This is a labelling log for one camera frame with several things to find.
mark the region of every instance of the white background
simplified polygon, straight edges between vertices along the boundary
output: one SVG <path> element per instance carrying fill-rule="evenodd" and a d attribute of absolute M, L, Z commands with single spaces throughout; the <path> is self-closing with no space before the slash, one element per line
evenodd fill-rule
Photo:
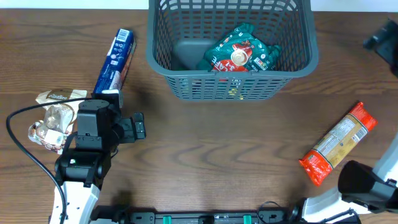
<path fill-rule="evenodd" d="M 313 11 L 398 12 L 398 0 L 311 0 Z M 0 0 L 0 8 L 148 9 L 148 0 Z"/>

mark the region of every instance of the wood grain surface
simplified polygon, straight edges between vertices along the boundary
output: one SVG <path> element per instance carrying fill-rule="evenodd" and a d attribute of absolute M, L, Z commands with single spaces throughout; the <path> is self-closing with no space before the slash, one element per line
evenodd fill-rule
<path fill-rule="evenodd" d="M 396 14 L 317 12 L 320 61 L 260 102 L 190 103 L 173 96 L 145 60 L 147 11 L 0 10 L 0 223 L 46 223 L 54 185 L 6 133 L 6 116 L 35 105 L 54 88 L 92 91 L 112 38 L 132 29 L 137 48 L 123 88 L 125 116 L 141 111 L 147 139 L 120 147 L 99 204 L 129 203 L 164 211 L 249 210 L 273 200 L 291 205 L 337 184 L 344 162 L 369 166 L 397 130 L 398 78 L 362 42 Z M 315 187 L 297 162 L 358 101 L 379 120 L 336 170 Z M 43 109 L 12 128 L 53 169 L 55 153 L 32 143 L 28 127 Z M 398 215 L 364 215 L 397 223 Z"/>

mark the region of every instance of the green clip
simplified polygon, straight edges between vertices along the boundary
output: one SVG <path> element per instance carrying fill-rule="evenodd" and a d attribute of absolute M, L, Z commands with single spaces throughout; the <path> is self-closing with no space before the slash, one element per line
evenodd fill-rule
<path fill-rule="evenodd" d="M 172 217 L 163 217 L 163 224 L 172 224 Z"/>
<path fill-rule="evenodd" d="M 243 216 L 243 224 L 251 224 L 251 215 Z"/>

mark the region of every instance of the crumpled plastic bag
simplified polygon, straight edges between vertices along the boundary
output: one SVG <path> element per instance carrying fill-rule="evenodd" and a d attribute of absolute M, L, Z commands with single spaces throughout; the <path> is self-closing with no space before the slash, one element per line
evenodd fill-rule
<path fill-rule="evenodd" d="M 246 72 L 275 69 L 282 48 L 262 43 L 253 37 L 253 30 L 254 26 L 251 24 L 237 26 L 205 52 L 197 70 Z"/>
<path fill-rule="evenodd" d="M 42 104 L 84 98 L 86 95 L 86 90 L 50 90 L 39 94 L 36 101 Z M 43 108 L 46 109 L 44 120 L 36 121 L 29 127 L 28 138 L 43 145 L 46 149 L 62 154 L 65 141 L 73 130 L 73 122 L 77 118 L 77 111 L 81 102 L 73 101 L 44 106 Z"/>

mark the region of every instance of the barcode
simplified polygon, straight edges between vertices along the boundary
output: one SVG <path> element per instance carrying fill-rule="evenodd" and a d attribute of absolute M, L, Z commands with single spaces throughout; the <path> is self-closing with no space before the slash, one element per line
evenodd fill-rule
<path fill-rule="evenodd" d="M 116 40 L 121 41 L 121 42 L 125 42 L 127 40 L 128 36 L 129 36 L 129 31 L 128 30 L 120 29 L 118 37 L 116 38 Z"/>
<path fill-rule="evenodd" d="M 62 136 L 58 136 L 57 140 L 55 141 L 57 144 L 61 144 Z"/>
<path fill-rule="evenodd" d="M 356 137 L 358 138 L 358 141 L 361 140 L 368 132 L 364 127 L 362 127 L 358 132 L 355 134 Z"/>

